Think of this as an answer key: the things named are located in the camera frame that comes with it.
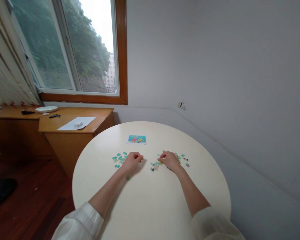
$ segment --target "person's left hand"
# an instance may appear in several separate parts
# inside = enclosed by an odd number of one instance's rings
[[[126,160],[123,162],[121,168],[123,168],[127,173],[131,172],[143,159],[143,155],[139,152],[131,152],[128,154]]]

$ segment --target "black object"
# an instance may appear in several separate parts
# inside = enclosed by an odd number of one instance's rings
[[[2,203],[17,187],[17,181],[13,178],[0,180],[0,203]]]
[[[52,115],[52,116],[50,116],[49,118],[53,118],[53,117],[60,117],[60,114]]]
[[[32,114],[32,113],[34,113],[34,112],[23,110],[23,111],[21,111],[21,113],[22,113],[23,115],[29,115],[29,114]]]

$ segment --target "white wall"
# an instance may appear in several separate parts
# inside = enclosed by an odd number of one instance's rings
[[[300,239],[300,0],[127,0],[127,38],[116,122],[189,134],[222,169],[246,238]]]

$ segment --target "white sleeve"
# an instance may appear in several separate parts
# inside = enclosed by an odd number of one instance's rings
[[[103,218],[88,203],[66,215],[52,236],[52,240],[95,239],[101,229]]]
[[[240,231],[213,207],[197,212],[191,221],[192,228],[199,240],[244,240]]]

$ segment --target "wooden floor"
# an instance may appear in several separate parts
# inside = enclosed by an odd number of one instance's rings
[[[71,181],[54,160],[19,167],[0,163],[0,179],[14,178],[16,190],[0,204],[1,239],[51,239],[74,210]]]

